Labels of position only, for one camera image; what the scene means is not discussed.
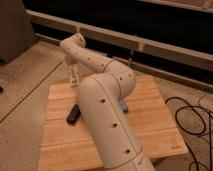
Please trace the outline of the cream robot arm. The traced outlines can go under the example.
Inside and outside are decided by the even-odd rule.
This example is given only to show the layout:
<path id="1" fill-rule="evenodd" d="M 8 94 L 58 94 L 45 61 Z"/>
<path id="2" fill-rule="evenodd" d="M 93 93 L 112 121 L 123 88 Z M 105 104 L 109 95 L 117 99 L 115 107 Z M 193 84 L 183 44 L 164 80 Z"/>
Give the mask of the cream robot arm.
<path id="1" fill-rule="evenodd" d="M 79 83 L 77 97 L 105 171 L 155 171 L 119 106 L 135 88 L 133 70 L 85 45 L 79 33 L 60 42 L 69 62 L 94 71 Z"/>

